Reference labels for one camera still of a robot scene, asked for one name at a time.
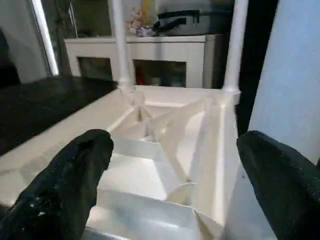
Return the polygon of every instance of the white pillar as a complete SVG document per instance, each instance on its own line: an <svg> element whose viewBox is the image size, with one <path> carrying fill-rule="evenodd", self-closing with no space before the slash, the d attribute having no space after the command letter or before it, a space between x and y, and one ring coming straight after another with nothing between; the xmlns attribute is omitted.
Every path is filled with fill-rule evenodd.
<svg viewBox="0 0 320 240"><path fill-rule="evenodd" d="M239 93L239 72L249 0L235 0L223 90Z"/></svg>
<svg viewBox="0 0 320 240"><path fill-rule="evenodd" d="M280 0L250 121L316 163L320 157L320 1Z"/></svg>
<svg viewBox="0 0 320 240"><path fill-rule="evenodd" d="M125 30L123 2L123 0L112 0L115 27L114 31L120 70L120 79L114 80L118 81L120 86L131 87L133 85L133 81L130 78L129 55Z"/></svg>

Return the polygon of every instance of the black table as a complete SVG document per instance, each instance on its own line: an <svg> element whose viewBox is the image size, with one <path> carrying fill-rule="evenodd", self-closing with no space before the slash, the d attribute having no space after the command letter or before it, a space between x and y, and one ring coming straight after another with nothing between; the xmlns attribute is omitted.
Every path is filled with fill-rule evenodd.
<svg viewBox="0 0 320 240"><path fill-rule="evenodd" d="M59 76L0 89L0 156L116 88L114 81Z"/></svg>

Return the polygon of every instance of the cabinet top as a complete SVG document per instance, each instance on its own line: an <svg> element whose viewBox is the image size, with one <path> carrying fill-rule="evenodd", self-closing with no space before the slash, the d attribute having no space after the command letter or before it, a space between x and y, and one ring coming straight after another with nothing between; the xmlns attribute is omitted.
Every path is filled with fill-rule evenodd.
<svg viewBox="0 0 320 240"><path fill-rule="evenodd" d="M128 36L128 43L205 43L214 41L217 36L214 35L194 35L194 36L150 36L150 37L136 37ZM114 37L99 36L88 38L69 38L64 40L66 44L72 43L115 43Z"/></svg>

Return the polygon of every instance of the red object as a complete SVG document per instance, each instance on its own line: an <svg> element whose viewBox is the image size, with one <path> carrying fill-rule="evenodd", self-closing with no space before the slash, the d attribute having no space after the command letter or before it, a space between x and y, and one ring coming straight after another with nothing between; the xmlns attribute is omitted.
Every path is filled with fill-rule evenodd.
<svg viewBox="0 0 320 240"><path fill-rule="evenodd" d="M137 85L145 85L146 84L145 78L142 74L142 69L139 66L135 68L135 80L136 80Z"/></svg>

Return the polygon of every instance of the bag handle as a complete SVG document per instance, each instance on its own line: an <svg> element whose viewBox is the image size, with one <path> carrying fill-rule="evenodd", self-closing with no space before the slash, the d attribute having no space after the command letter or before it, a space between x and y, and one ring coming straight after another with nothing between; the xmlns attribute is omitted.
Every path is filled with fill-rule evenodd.
<svg viewBox="0 0 320 240"><path fill-rule="evenodd" d="M159 19L168 19L173 17L193 17L193 22L200 22L200 10L182 10L182 11L169 11L158 14Z"/></svg>
<svg viewBox="0 0 320 240"><path fill-rule="evenodd" d="M167 32L170 31L180 25L186 25L187 24L187 19L185 17L181 17L178 18L172 22L169 22L168 24L161 26L160 21L157 21L154 25L153 25L153 31L157 32L157 33L163 33L163 32Z"/></svg>

